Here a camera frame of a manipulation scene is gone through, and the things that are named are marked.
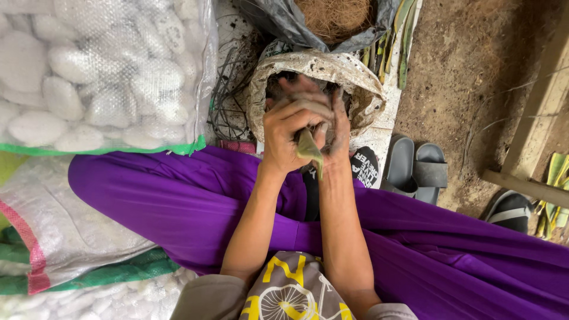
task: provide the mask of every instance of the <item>person's left hand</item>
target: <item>person's left hand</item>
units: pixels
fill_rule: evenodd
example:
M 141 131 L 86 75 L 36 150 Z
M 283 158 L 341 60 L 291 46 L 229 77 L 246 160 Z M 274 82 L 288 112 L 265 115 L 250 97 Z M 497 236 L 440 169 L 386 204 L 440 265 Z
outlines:
M 296 156 L 294 134 L 307 125 L 317 126 L 321 122 L 333 121 L 334 114 L 327 107 L 330 103 L 328 96 L 304 76 L 299 75 L 292 84 L 286 79 L 280 79 L 279 83 L 288 96 L 277 101 L 263 116 L 265 155 L 261 165 L 284 178 L 290 171 L 310 162 Z M 294 94 L 299 94 L 298 100 L 291 101 Z M 319 125 L 313 133 L 318 148 L 324 146 L 327 127 Z

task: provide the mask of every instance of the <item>dirty hands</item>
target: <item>dirty hands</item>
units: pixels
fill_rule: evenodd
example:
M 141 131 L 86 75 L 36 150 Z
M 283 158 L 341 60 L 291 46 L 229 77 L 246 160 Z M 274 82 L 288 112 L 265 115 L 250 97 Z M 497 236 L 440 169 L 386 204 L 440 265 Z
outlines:
M 270 110 L 263 117 L 265 156 L 261 165 L 284 179 L 290 171 L 309 163 L 309 160 L 296 156 L 294 134 L 306 126 L 316 126 L 312 136 L 316 146 L 322 148 L 326 131 L 332 123 L 335 137 L 329 150 L 323 152 L 324 168 L 342 162 L 343 158 L 349 166 L 350 127 L 341 99 L 342 90 L 337 90 L 330 99 L 320 91 L 318 85 L 303 75 L 292 83 L 284 78 L 279 79 L 279 84 L 286 97 L 276 102 L 267 99 Z

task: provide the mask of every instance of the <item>wooden post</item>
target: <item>wooden post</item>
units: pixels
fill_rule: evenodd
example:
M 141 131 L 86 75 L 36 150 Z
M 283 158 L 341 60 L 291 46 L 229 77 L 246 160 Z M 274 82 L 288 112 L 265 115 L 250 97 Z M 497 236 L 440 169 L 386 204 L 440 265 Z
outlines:
M 531 89 L 516 134 L 504 160 L 502 173 L 521 179 L 533 175 L 556 119 L 556 117 L 535 116 L 559 113 L 569 90 L 567 67 L 569 67 L 569 4 L 565 5 L 559 26 L 542 54 L 538 81 Z
M 505 173 L 484 171 L 482 179 L 562 208 L 569 208 L 569 191 L 545 183 L 525 181 Z

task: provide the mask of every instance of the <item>purple cloth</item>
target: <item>purple cloth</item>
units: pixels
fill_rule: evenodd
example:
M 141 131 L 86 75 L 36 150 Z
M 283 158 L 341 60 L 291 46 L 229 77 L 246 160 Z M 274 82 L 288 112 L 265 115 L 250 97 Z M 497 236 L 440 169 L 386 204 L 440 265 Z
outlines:
M 208 146 L 176 154 L 77 155 L 69 184 L 85 202 L 198 273 L 219 271 L 260 160 Z M 355 188 L 376 291 L 419 319 L 568 319 L 569 249 L 382 190 Z M 270 250 L 322 254 L 290 173 Z

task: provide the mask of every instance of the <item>black plastic bag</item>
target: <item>black plastic bag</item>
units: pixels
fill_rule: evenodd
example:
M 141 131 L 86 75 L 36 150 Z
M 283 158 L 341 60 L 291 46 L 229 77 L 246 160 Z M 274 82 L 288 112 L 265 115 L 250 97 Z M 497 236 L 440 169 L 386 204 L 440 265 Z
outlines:
M 304 24 L 304 14 L 293 0 L 240 0 L 241 14 L 260 32 L 282 41 L 322 52 L 351 52 L 369 47 L 393 24 L 401 0 L 372 0 L 375 23 L 340 43 L 329 46 Z

